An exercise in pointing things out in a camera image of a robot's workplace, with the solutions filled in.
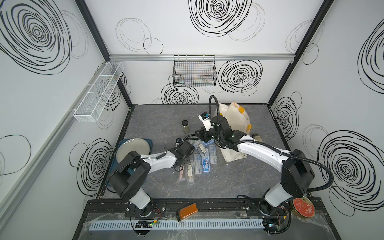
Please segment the clear compass case green label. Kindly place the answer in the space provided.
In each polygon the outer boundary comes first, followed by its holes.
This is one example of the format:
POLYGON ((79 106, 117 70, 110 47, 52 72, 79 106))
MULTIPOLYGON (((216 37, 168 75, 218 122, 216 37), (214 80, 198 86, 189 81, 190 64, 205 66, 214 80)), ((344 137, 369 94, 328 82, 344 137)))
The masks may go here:
POLYGON ((202 156, 202 158, 205 158, 208 155, 208 150, 205 148, 203 145, 203 142, 201 140, 195 140, 194 141, 194 146, 202 156))

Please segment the pink pen case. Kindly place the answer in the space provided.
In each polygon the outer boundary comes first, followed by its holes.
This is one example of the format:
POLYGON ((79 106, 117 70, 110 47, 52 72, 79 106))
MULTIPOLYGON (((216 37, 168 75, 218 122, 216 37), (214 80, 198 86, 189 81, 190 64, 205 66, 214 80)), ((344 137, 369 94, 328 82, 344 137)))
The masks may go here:
POLYGON ((185 181, 186 180, 186 174, 184 170, 181 170, 179 172, 179 181, 185 181))

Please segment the cream canvas bag yellow handles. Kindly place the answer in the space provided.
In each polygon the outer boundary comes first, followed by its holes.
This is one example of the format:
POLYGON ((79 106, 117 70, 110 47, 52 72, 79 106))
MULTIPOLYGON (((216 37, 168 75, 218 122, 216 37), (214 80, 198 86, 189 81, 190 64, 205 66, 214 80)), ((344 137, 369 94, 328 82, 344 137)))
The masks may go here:
MULTIPOLYGON (((219 103, 220 115, 225 117, 234 131, 241 131, 250 134, 252 125, 250 118, 245 108, 236 102, 232 102, 229 106, 219 103)), ((221 153, 226 163, 234 162, 240 159, 245 159, 246 154, 236 152, 234 150, 221 149, 221 153)))

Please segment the clear compass case cream label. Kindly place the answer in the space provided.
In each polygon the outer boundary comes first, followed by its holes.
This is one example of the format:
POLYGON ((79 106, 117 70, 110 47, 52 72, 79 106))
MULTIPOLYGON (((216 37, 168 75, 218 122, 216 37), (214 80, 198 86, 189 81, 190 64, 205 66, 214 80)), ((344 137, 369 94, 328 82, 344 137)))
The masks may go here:
POLYGON ((190 160, 187 163, 187 183, 193 184, 195 182, 195 163, 193 160, 190 160))

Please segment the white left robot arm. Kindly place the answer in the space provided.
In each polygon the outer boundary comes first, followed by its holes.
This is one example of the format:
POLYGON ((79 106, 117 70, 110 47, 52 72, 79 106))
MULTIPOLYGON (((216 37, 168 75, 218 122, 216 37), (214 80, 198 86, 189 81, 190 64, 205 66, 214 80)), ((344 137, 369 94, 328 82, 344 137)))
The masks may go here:
POLYGON ((140 155, 131 151, 109 173, 107 182, 124 202, 130 202, 146 216, 153 207, 152 198, 142 188, 147 175, 162 169, 181 167, 194 150, 192 144, 181 141, 176 147, 158 154, 140 155))

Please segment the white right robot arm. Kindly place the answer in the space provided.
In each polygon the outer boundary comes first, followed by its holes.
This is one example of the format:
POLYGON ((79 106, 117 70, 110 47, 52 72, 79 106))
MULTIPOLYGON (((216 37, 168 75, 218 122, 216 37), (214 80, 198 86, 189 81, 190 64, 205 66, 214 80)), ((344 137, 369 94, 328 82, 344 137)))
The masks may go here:
POLYGON ((241 131, 232 130, 223 116, 211 117, 207 112, 199 115, 204 125, 196 131, 203 142, 215 140, 222 149, 250 155, 281 173, 281 180, 268 189, 260 200, 260 207, 267 213, 282 202, 301 198, 315 178, 310 163, 301 151, 290 152, 257 141, 241 131))

